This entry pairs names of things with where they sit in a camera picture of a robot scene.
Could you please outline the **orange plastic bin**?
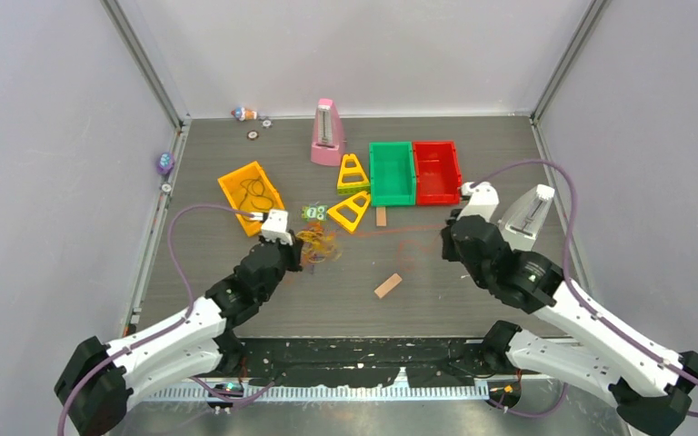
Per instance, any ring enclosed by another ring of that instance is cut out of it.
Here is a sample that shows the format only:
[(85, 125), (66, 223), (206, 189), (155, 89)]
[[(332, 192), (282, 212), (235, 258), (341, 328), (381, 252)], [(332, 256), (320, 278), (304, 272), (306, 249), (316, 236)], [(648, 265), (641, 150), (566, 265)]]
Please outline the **orange plastic bin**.
[(233, 209), (246, 213), (284, 210), (284, 201), (263, 166), (252, 161), (217, 179)]

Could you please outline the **small wooden block upright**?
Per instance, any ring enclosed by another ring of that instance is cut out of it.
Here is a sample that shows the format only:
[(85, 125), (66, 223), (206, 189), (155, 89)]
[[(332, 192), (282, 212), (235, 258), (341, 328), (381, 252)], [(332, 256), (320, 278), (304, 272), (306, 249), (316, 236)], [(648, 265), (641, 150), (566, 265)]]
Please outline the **small wooden block upright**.
[(375, 223), (377, 227), (387, 226), (387, 213), (385, 207), (378, 206), (375, 208)]

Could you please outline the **purple toy ball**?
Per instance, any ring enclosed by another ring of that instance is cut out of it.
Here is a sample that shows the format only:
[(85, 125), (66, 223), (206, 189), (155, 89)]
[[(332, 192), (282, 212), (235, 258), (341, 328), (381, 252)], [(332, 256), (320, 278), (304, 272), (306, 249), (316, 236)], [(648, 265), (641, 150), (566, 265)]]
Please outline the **purple toy ball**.
[(173, 171), (175, 167), (175, 157), (169, 153), (165, 152), (160, 154), (156, 161), (156, 171), (162, 176), (167, 176)]

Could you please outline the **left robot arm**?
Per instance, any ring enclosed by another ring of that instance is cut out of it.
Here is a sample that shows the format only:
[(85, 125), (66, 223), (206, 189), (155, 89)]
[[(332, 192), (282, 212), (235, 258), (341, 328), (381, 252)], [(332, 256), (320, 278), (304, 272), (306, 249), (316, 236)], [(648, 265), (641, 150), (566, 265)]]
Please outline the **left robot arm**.
[(80, 342), (54, 392), (62, 422), (81, 435), (104, 435), (138, 403), (172, 383), (216, 371), (235, 374), (243, 346), (234, 328), (255, 316), (288, 272), (300, 272), (304, 243), (261, 238), (236, 265), (184, 309), (148, 329), (101, 342)]

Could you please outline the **yellow triangle block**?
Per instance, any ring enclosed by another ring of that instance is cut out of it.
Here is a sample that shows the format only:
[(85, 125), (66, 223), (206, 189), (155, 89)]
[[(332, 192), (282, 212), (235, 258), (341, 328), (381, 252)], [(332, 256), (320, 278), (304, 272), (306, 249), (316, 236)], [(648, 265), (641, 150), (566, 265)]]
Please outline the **yellow triangle block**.
[(336, 183), (338, 195), (348, 196), (360, 192), (370, 192), (371, 182), (358, 157), (344, 154)]
[(327, 210), (327, 215), (340, 228), (354, 234), (370, 204), (371, 195), (369, 192), (361, 191), (330, 207)]

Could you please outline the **yellow triangle block lower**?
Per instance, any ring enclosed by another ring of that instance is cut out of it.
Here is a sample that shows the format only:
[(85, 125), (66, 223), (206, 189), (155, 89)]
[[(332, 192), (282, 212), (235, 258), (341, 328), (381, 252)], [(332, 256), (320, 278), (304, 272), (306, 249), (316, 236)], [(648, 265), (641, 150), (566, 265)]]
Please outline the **yellow triangle block lower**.
[(371, 195), (369, 192), (361, 191), (330, 207), (327, 210), (327, 215), (340, 228), (354, 234), (370, 204)]

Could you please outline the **green owl toy block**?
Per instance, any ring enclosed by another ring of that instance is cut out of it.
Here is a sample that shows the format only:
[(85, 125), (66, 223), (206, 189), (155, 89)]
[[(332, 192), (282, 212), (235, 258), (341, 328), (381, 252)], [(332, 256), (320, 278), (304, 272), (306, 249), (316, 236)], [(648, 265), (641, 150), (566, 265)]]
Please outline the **green owl toy block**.
[(327, 210), (325, 205), (310, 204), (302, 208), (302, 219), (305, 222), (325, 222), (327, 220)]

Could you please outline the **small toy figurine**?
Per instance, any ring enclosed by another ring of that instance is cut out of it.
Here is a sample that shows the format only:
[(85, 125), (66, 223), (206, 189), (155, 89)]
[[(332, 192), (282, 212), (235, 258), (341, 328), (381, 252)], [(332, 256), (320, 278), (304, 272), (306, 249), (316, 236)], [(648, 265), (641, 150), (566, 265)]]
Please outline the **small toy figurine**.
[(237, 106), (230, 112), (230, 115), (239, 122), (252, 121), (259, 118), (259, 114), (256, 110), (243, 106)]

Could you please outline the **flat wooden block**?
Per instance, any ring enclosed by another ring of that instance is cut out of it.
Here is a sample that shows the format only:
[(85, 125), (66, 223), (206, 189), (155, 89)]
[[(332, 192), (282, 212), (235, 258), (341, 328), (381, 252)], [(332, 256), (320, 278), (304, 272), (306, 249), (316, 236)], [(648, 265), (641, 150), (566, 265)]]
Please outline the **flat wooden block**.
[(389, 292), (396, 288), (402, 280), (402, 277), (398, 273), (394, 273), (374, 289), (374, 294), (378, 299), (383, 299)]

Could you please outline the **white metronome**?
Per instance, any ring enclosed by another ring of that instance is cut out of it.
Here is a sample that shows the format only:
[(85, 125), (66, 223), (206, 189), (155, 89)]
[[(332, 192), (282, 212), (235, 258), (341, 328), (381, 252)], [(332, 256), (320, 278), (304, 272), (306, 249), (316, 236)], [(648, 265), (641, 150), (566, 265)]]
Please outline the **white metronome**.
[(537, 184), (505, 211), (497, 225), (504, 240), (514, 250), (531, 251), (553, 204), (556, 191)]

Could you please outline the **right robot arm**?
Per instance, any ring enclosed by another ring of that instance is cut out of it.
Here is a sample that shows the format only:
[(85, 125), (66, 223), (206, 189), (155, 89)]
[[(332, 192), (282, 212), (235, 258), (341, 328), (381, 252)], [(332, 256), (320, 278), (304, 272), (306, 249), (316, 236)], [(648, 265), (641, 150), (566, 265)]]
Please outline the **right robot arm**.
[(507, 321), (484, 336), (483, 361), (493, 372), (539, 372), (615, 408), (646, 435), (671, 435), (690, 415), (698, 353), (676, 352), (613, 317), (545, 256), (514, 250), (481, 215), (453, 209), (441, 231), (442, 256), (461, 263), (475, 285), (502, 304), (550, 323), (576, 347), (543, 340)]

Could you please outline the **pink metronome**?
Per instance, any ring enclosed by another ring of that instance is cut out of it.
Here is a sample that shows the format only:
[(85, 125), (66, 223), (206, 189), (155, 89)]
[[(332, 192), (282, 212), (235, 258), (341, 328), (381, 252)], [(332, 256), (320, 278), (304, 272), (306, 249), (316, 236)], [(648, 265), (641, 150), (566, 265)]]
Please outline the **pink metronome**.
[(314, 164), (339, 166), (346, 146), (343, 122), (335, 103), (322, 98), (315, 110), (310, 158)]

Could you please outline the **green plastic bin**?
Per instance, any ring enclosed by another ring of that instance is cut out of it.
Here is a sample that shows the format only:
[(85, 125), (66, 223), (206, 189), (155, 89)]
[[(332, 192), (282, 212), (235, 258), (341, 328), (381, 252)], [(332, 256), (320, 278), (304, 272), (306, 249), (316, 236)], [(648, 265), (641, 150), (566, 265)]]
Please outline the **green plastic bin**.
[(413, 206), (416, 196), (413, 144), (369, 143), (372, 206)]

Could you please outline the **red plastic bin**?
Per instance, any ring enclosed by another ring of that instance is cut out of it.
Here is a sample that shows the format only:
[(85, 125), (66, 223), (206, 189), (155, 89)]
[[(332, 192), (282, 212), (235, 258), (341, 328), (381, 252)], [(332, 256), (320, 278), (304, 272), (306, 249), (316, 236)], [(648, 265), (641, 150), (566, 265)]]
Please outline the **red plastic bin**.
[(462, 174), (452, 141), (413, 142), (415, 204), (454, 205), (461, 201)]

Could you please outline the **yellow triangle block upper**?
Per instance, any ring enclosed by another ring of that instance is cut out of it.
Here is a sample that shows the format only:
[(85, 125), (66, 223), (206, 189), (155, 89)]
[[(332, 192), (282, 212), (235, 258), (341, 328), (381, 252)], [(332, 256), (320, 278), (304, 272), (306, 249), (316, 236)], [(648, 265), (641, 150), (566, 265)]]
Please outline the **yellow triangle block upper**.
[(371, 182), (358, 157), (344, 154), (336, 183), (338, 195), (348, 196), (360, 192), (370, 192)]

